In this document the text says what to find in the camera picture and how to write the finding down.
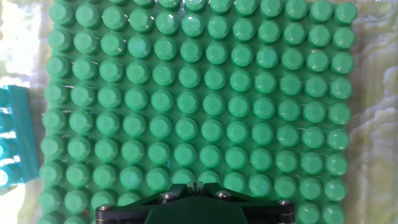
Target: green plastic base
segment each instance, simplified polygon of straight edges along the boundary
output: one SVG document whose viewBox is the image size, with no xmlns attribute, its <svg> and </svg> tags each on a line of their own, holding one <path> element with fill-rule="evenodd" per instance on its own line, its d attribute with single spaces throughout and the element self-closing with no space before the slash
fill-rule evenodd
<svg viewBox="0 0 398 224">
<path fill-rule="evenodd" d="M 356 8 L 184 3 L 55 1 L 40 224 L 194 180 L 342 223 Z"/>
</svg>

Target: blue plastic piece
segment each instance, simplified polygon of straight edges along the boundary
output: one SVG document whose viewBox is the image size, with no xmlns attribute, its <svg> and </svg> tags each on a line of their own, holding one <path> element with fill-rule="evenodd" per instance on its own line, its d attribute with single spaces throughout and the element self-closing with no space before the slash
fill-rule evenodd
<svg viewBox="0 0 398 224">
<path fill-rule="evenodd" d="M 0 86 L 0 188 L 39 176 L 26 88 Z"/>
</svg>

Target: green plastic stud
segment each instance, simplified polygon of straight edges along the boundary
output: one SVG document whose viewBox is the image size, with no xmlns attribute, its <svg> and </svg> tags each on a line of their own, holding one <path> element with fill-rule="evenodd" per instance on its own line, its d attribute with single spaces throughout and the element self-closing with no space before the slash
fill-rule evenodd
<svg viewBox="0 0 398 224">
<path fill-rule="evenodd" d="M 86 189 L 71 190 L 65 196 L 65 207 L 72 213 L 84 211 L 90 202 L 90 192 Z"/>
<path fill-rule="evenodd" d="M 240 19 L 236 21 L 233 27 L 233 32 L 235 38 L 237 38 L 239 41 L 247 42 L 254 37 L 256 30 L 253 23 L 249 19 Z"/>
<path fill-rule="evenodd" d="M 292 125 L 282 126 L 277 130 L 277 139 L 283 146 L 296 146 L 299 142 L 299 131 Z"/>
<path fill-rule="evenodd" d="M 249 101 L 243 96 L 234 96 L 228 102 L 228 111 L 236 118 L 245 117 L 248 115 L 249 110 Z"/>
<path fill-rule="evenodd" d="M 214 0 L 210 1 L 210 8 L 216 14 L 223 15 L 229 11 L 233 3 L 233 0 Z"/>
<path fill-rule="evenodd" d="M 123 144 L 121 154 L 128 163 L 135 164 L 144 157 L 145 147 L 138 140 L 130 140 Z"/>
<path fill-rule="evenodd" d="M 120 7 L 107 7 L 102 13 L 102 20 L 106 27 L 115 31 L 123 31 L 127 28 L 127 18 Z"/>
<path fill-rule="evenodd" d="M 229 34 L 228 21 L 221 16 L 212 17 L 207 25 L 207 30 L 212 38 L 223 39 Z"/>
<path fill-rule="evenodd" d="M 120 57 L 126 52 L 126 43 L 121 36 L 108 33 L 101 39 L 101 48 L 109 56 Z"/>
<path fill-rule="evenodd" d="M 195 148 L 191 144 L 182 143 L 174 149 L 174 159 L 181 166 L 189 166 L 196 159 Z"/>
<path fill-rule="evenodd" d="M 264 197 L 271 192 L 272 184 L 269 178 L 263 174 L 250 177 L 249 189 L 256 197 Z"/>
<path fill-rule="evenodd" d="M 182 19 L 182 30 L 189 37 L 199 37 L 203 33 L 203 22 L 199 15 L 188 14 Z"/>
<path fill-rule="evenodd" d="M 337 54 L 331 60 L 331 68 L 337 74 L 349 74 L 354 68 L 354 60 L 349 53 Z"/>
<path fill-rule="evenodd" d="M 279 116 L 285 121 L 295 121 L 300 115 L 300 105 L 294 100 L 285 100 L 278 107 Z"/>
<path fill-rule="evenodd" d="M 343 25 L 349 25 L 356 19 L 358 10 L 351 2 L 339 4 L 335 10 L 335 21 Z"/>
<path fill-rule="evenodd" d="M 180 169 L 176 171 L 172 177 L 173 184 L 187 184 L 189 182 L 193 182 L 194 180 L 195 176 L 187 169 Z"/>
<path fill-rule="evenodd" d="M 112 161 L 119 154 L 119 144 L 115 140 L 104 138 L 95 144 L 94 152 L 101 161 Z"/>
<path fill-rule="evenodd" d="M 73 48 L 72 36 L 65 31 L 51 31 L 47 37 L 47 42 L 53 50 L 57 50 L 59 52 L 69 52 Z"/>
<path fill-rule="evenodd" d="M 275 76 L 269 72 L 262 72 L 254 80 L 256 90 L 263 94 L 269 94 L 276 90 L 277 80 Z"/>
<path fill-rule="evenodd" d="M 167 64 L 160 64 L 152 72 L 152 78 L 160 86 L 169 86 L 175 80 L 175 72 Z"/>
<path fill-rule="evenodd" d="M 83 54 L 94 55 L 100 51 L 100 41 L 90 31 L 77 33 L 73 43 L 77 51 Z"/>
<path fill-rule="evenodd" d="M 156 116 L 150 121 L 149 131 L 157 138 L 166 138 L 172 131 L 172 122 L 165 116 Z"/>
<path fill-rule="evenodd" d="M 338 78 L 331 83 L 330 93 L 336 99 L 346 100 L 353 94 L 353 87 L 347 78 Z"/>
<path fill-rule="evenodd" d="M 64 3 L 55 3 L 49 11 L 51 20 L 55 24 L 68 27 L 75 23 L 73 10 L 70 6 Z"/>
<path fill-rule="evenodd" d="M 323 220 L 327 224 L 337 224 L 345 222 L 344 210 L 338 205 L 329 205 L 323 209 Z"/>
<path fill-rule="evenodd" d="M 203 99 L 203 109 L 212 116 L 218 116 L 224 111 L 224 99 L 217 94 L 210 94 Z"/>
<path fill-rule="evenodd" d="M 226 47 L 221 43 L 212 43 L 206 49 L 206 58 L 213 65 L 221 65 L 227 57 Z"/>
<path fill-rule="evenodd" d="M 232 169 L 242 169 L 248 161 L 248 156 L 241 147 L 232 147 L 226 151 L 225 161 Z"/>
<path fill-rule="evenodd" d="M 201 12 L 206 6 L 206 0 L 186 0 L 185 8 L 192 12 Z"/>
<path fill-rule="evenodd" d="M 150 43 L 143 36 L 131 37 L 128 44 L 130 54 L 138 59 L 145 59 L 150 56 Z"/>
<path fill-rule="evenodd" d="M 69 155 L 77 161 L 85 161 L 93 151 L 93 145 L 90 140 L 84 137 L 72 139 L 68 144 Z"/>
<path fill-rule="evenodd" d="M 118 178 L 118 170 L 114 165 L 100 165 L 93 172 L 94 183 L 101 188 L 113 186 Z"/>
<path fill-rule="evenodd" d="M 141 62 L 133 62 L 127 67 L 126 76 L 134 84 L 144 84 L 149 79 L 148 66 Z"/>
<path fill-rule="evenodd" d="M 322 186 L 319 181 L 308 177 L 300 182 L 300 193 L 307 200 L 316 200 L 322 193 Z"/>
<path fill-rule="evenodd" d="M 154 20 L 149 13 L 142 9 L 134 10 L 129 17 L 130 26 L 141 34 L 146 34 L 154 28 Z"/>
<path fill-rule="evenodd" d="M 318 223 L 320 218 L 319 208 L 312 203 L 305 203 L 298 208 L 298 219 L 304 224 Z"/>
<path fill-rule="evenodd" d="M 80 80 L 91 80 L 98 74 L 98 64 L 89 58 L 82 57 L 75 60 L 72 65 L 72 71 Z"/>
<path fill-rule="evenodd" d="M 243 143 L 248 138 L 248 127 L 240 121 L 232 122 L 226 128 L 226 135 L 233 143 Z"/>
<path fill-rule="evenodd" d="M 269 98 L 260 98 L 254 102 L 253 112 L 261 119 L 270 119 L 275 114 L 275 104 Z"/>
<path fill-rule="evenodd" d="M 331 175 L 340 176 L 347 172 L 347 160 L 341 154 L 331 155 L 326 160 L 326 169 Z"/>
<path fill-rule="evenodd" d="M 203 182 L 204 184 L 220 183 L 220 177 L 216 172 L 212 170 L 207 170 L 199 175 L 198 181 Z"/>
<path fill-rule="evenodd" d="M 229 84 L 237 92 L 247 91 L 251 85 L 250 74 L 244 70 L 237 70 L 230 76 Z"/>
<path fill-rule="evenodd" d="M 188 63 L 195 63 L 201 59 L 201 56 L 203 55 L 203 49 L 198 42 L 194 40 L 188 40 L 181 45 L 180 53 L 184 61 Z"/>
<path fill-rule="evenodd" d="M 275 21 L 265 21 L 259 28 L 259 38 L 265 44 L 272 44 L 280 37 L 279 26 Z"/>
<path fill-rule="evenodd" d="M 288 96 L 295 96 L 302 90 L 302 82 L 299 76 L 287 74 L 280 79 L 280 90 Z"/>
<path fill-rule="evenodd" d="M 349 143 L 349 137 L 344 129 L 334 129 L 329 132 L 326 143 L 334 150 L 344 150 Z"/>
<path fill-rule="evenodd" d="M 156 18 L 156 28 L 164 35 L 174 35 L 178 31 L 178 20 L 168 12 L 161 12 Z"/>
<path fill-rule="evenodd" d="M 147 173 L 146 181 L 148 187 L 154 191 L 165 190 L 169 184 L 169 174 L 163 168 L 155 167 Z"/>
<path fill-rule="evenodd" d="M 207 141 L 218 141 L 223 135 L 223 125 L 214 119 L 209 119 L 201 126 L 201 134 Z"/>
<path fill-rule="evenodd" d="M 265 171 L 272 165 L 272 155 L 268 150 L 256 149 L 250 154 L 250 163 L 258 171 Z"/>
<path fill-rule="evenodd" d="M 101 15 L 92 4 L 83 4 L 76 10 L 76 20 L 83 27 L 95 29 L 101 25 Z"/>
<path fill-rule="evenodd" d="M 289 49 L 282 55 L 282 65 L 287 70 L 298 70 L 304 64 L 304 58 L 297 49 Z"/>
<path fill-rule="evenodd" d="M 1 156 L 7 157 L 12 155 L 12 151 L 14 151 L 12 148 L 16 146 L 11 144 L 12 143 L 7 141 L 0 142 Z M 40 144 L 40 148 L 46 156 L 60 156 L 66 151 L 65 140 L 58 136 L 46 136 Z"/>
<path fill-rule="evenodd" d="M 44 98 L 49 103 L 62 104 L 68 100 L 68 92 L 69 89 L 61 83 L 50 83 L 44 90 Z"/>
<path fill-rule="evenodd" d="M 328 199 L 339 202 L 346 197 L 346 187 L 341 180 L 331 180 L 325 185 L 325 195 Z"/>
<path fill-rule="evenodd" d="M 349 49 L 355 44 L 355 34 L 348 27 L 338 29 L 333 36 L 333 45 L 339 49 Z"/>
<path fill-rule="evenodd" d="M 311 123 L 321 123 L 326 117 L 326 109 L 320 102 L 313 101 L 304 108 L 303 117 Z"/>
<path fill-rule="evenodd" d="M 98 101 L 105 108 L 116 108 L 122 103 L 123 96 L 118 88 L 108 85 L 99 90 Z"/>
<path fill-rule="evenodd" d="M 150 98 L 150 103 L 156 111 L 166 112 L 169 111 L 173 105 L 174 100 L 171 93 L 166 90 L 158 90 Z"/>
<path fill-rule="evenodd" d="M 126 189 L 136 189 L 142 181 L 142 171 L 137 167 L 126 167 L 120 172 L 120 183 Z"/>
<path fill-rule="evenodd" d="M 74 187 L 84 187 L 91 179 L 91 171 L 88 164 L 77 163 L 67 169 L 66 177 Z"/>
<path fill-rule="evenodd" d="M 273 68 L 278 61 L 279 56 L 272 47 L 263 47 L 257 53 L 257 64 L 262 68 Z"/>
<path fill-rule="evenodd" d="M 282 172 L 293 172 L 297 168 L 297 156 L 288 150 L 284 150 L 275 158 L 275 164 Z"/>
<path fill-rule="evenodd" d="M 146 131 L 147 123 L 141 115 L 130 114 L 123 120 L 123 129 L 128 135 L 138 137 Z"/>
<path fill-rule="evenodd" d="M 274 140 L 274 131 L 268 124 L 259 123 L 253 127 L 251 136 L 258 144 L 267 145 Z"/>
<path fill-rule="evenodd" d="M 206 167 L 216 167 L 221 162 L 221 151 L 216 146 L 208 145 L 200 150 L 199 157 Z"/>
<path fill-rule="evenodd" d="M 105 135 L 112 135 L 116 133 L 119 131 L 120 126 L 121 122 L 119 116 L 112 112 L 100 114 L 96 120 L 97 129 Z"/>
<path fill-rule="evenodd" d="M 312 72 L 324 72 L 328 66 L 328 56 L 322 50 L 313 50 L 307 57 L 307 68 Z"/>
<path fill-rule="evenodd" d="M 304 0 L 289 0 L 286 3 L 285 15 L 291 21 L 302 19 L 307 12 L 308 7 Z"/>
<path fill-rule="evenodd" d="M 199 99 L 192 92 L 182 93 L 177 98 L 177 107 L 185 114 L 192 114 L 199 108 Z"/>
<path fill-rule="evenodd" d="M 200 73 L 195 67 L 186 66 L 180 70 L 178 79 L 185 88 L 195 88 L 200 83 Z"/>
<path fill-rule="evenodd" d="M 175 125 L 175 132 L 183 140 L 193 139 L 198 132 L 198 125 L 191 118 L 181 118 Z"/>
<path fill-rule="evenodd" d="M 330 32 L 323 25 L 316 25 L 311 28 L 308 34 L 308 41 L 314 47 L 324 47 L 330 42 Z"/>
<path fill-rule="evenodd" d="M 330 19 L 333 11 L 331 5 L 326 0 L 320 0 L 312 4 L 310 9 L 310 16 L 314 22 L 321 23 Z"/>
<path fill-rule="evenodd" d="M 317 127 L 309 127 L 303 132 L 302 142 L 311 149 L 318 149 L 325 143 L 325 135 Z"/>
<path fill-rule="evenodd" d="M 253 51 L 249 46 L 239 44 L 232 50 L 231 60 L 236 66 L 246 67 L 253 61 Z"/>
<path fill-rule="evenodd" d="M 309 152 L 301 158 L 301 167 L 308 174 L 317 174 L 323 167 L 322 158 L 315 152 Z"/>
<path fill-rule="evenodd" d="M 261 15 L 266 19 L 272 19 L 280 14 L 283 5 L 280 0 L 263 0 L 261 1 Z"/>
<path fill-rule="evenodd" d="M 148 105 L 148 96 L 144 90 L 132 88 L 124 95 L 124 102 L 130 109 L 139 111 Z"/>
<path fill-rule="evenodd" d="M 305 92 L 306 94 L 314 97 L 320 98 L 325 96 L 328 91 L 328 85 L 322 76 L 314 75 L 305 82 Z"/>
<path fill-rule="evenodd" d="M 171 39 L 161 38 L 154 46 L 156 56 L 163 61 L 173 60 L 177 55 L 177 46 Z"/>
<path fill-rule="evenodd" d="M 292 198 L 296 193 L 296 187 L 294 179 L 288 176 L 278 177 L 274 183 L 276 194 L 281 198 Z"/>
<path fill-rule="evenodd" d="M 237 172 L 229 173 L 224 178 L 224 187 L 235 192 L 243 192 L 246 188 L 246 180 L 242 174 Z"/>
<path fill-rule="evenodd" d="M 297 22 L 289 24 L 284 31 L 284 40 L 290 45 L 301 44 L 305 39 L 304 28 Z"/>
<path fill-rule="evenodd" d="M 94 126 L 93 116 L 87 111 L 73 112 L 69 117 L 69 126 L 76 133 L 87 133 Z"/>
<path fill-rule="evenodd" d="M 211 68 L 205 74 L 205 84 L 211 90 L 220 90 L 226 84 L 224 71 L 218 68 Z"/>
<path fill-rule="evenodd" d="M 328 118 L 331 122 L 344 125 L 351 119 L 351 111 L 344 103 L 337 103 L 329 109 Z"/>
</svg>

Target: screw head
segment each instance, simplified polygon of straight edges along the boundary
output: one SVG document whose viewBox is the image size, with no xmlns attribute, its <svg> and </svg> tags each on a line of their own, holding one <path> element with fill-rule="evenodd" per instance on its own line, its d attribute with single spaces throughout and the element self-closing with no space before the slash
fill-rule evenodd
<svg viewBox="0 0 398 224">
<path fill-rule="evenodd" d="M 164 192 L 161 194 L 162 198 L 169 200 L 175 198 L 177 195 L 174 192 Z"/>
<path fill-rule="evenodd" d="M 111 209 L 112 207 L 113 207 L 112 204 L 105 204 L 105 205 L 99 206 L 99 207 L 98 207 L 98 210 L 100 210 L 100 211 L 106 211 L 106 210 Z"/>
<path fill-rule="evenodd" d="M 292 203 L 292 201 L 291 200 L 278 200 L 278 203 L 280 205 L 289 205 Z"/>
<path fill-rule="evenodd" d="M 231 194 L 228 193 L 226 190 L 219 190 L 219 191 L 216 192 L 216 195 L 219 198 L 227 198 L 227 197 L 231 196 Z"/>
</svg>

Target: black mount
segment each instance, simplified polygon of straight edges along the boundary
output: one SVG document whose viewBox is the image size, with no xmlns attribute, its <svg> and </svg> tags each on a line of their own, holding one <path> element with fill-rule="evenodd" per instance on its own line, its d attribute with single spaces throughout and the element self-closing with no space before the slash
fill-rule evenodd
<svg viewBox="0 0 398 224">
<path fill-rule="evenodd" d="M 168 191 L 116 207 L 96 209 L 96 224 L 292 224 L 290 201 L 265 202 L 218 184 L 174 184 Z"/>
</svg>

